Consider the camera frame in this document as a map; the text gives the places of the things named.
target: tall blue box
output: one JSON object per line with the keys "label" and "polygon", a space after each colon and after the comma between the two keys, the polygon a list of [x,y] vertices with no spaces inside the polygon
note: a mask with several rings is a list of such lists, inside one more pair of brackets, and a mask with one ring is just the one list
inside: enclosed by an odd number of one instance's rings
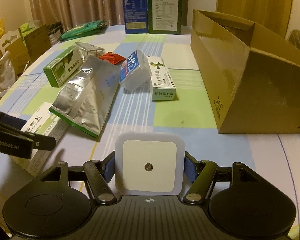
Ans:
{"label": "tall blue box", "polygon": [[148,33],[147,0],[123,0],[126,34]]}

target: brown cardboard box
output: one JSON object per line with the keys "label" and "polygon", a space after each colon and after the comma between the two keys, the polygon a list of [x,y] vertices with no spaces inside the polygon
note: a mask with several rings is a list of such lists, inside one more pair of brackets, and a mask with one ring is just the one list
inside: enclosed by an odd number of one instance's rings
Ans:
{"label": "brown cardboard box", "polygon": [[48,36],[48,30],[46,25],[34,30],[24,37],[26,47],[33,63],[43,53],[51,48],[51,43]]}
{"label": "brown cardboard box", "polygon": [[258,23],[199,10],[191,49],[219,133],[300,132],[300,50]]}
{"label": "brown cardboard box", "polygon": [[22,38],[17,39],[11,43],[6,51],[10,52],[10,60],[13,64],[16,74],[22,74],[27,62],[30,60],[28,50],[23,44]]}

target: metal screw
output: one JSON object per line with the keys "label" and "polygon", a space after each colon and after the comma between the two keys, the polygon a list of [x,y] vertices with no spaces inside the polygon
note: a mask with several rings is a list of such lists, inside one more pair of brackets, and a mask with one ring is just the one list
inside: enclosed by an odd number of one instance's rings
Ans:
{"label": "metal screw", "polygon": [[201,196],[197,193],[190,193],[190,194],[186,195],[186,199],[191,202],[197,202],[201,199]]}
{"label": "metal screw", "polygon": [[113,200],[113,198],[114,198],[113,195],[108,194],[108,193],[103,193],[98,196],[98,199],[100,199],[103,202]]}
{"label": "metal screw", "polygon": [[145,169],[146,169],[146,171],[152,171],[152,169],[153,169],[152,164],[151,164],[151,163],[147,163],[147,164],[145,165]]}

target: green and white box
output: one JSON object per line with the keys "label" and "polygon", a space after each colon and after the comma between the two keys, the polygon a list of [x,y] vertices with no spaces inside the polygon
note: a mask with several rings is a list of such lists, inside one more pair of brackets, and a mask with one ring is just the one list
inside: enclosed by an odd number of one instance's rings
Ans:
{"label": "green and white box", "polygon": [[150,56],[147,58],[152,72],[150,83],[152,100],[173,100],[176,87],[162,58]]}
{"label": "green and white box", "polygon": [[[51,103],[43,103],[40,108],[32,115],[21,131],[38,133],[52,136],[58,142],[64,134],[69,124],[61,120],[55,114],[49,112]],[[26,160],[12,156],[11,158],[31,175],[38,175],[42,166],[49,157],[51,151],[33,149],[31,159]]]}
{"label": "green and white box", "polygon": [[60,87],[82,64],[79,50],[71,46],[43,68],[52,87]]}

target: red wrapper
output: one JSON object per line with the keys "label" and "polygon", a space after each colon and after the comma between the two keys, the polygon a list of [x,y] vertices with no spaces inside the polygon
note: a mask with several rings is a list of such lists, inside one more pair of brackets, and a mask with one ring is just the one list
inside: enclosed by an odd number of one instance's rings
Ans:
{"label": "red wrapper", "polygon": [[112,64],[117,64],[122,60],[125,60],[124,57],[120,56],[119,54],[108,52],[102,56],[99,57],[100,59],[106,60]]}

